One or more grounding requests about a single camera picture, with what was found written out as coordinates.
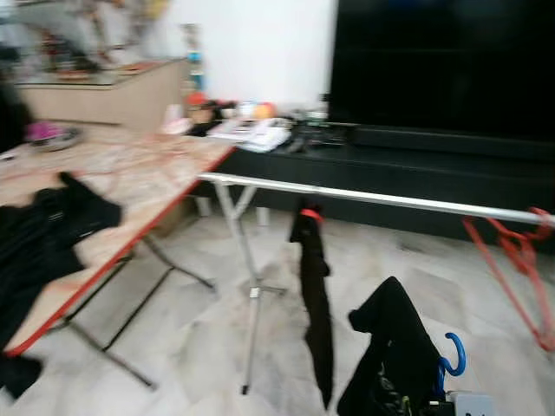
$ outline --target hanger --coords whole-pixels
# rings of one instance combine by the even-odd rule
[[[465,353],[465,348],[462,345],[462,341],[460,338],[452,333],[447,332],[445,337],[453,340],[454,345],[457,347],[457,355],[459,356],[459,364],[457,368],[453,368],[449,360],[445,357],[440,357],[438,363],[438,372],[437,372],[437,384],[435,386],[435,394],[439,397],[445,397],[445,391],[443,390],[443,382],[445,380],[445,370],[451,375],[457,377],[465,372],[465,368],[467,367],[467,354]]]

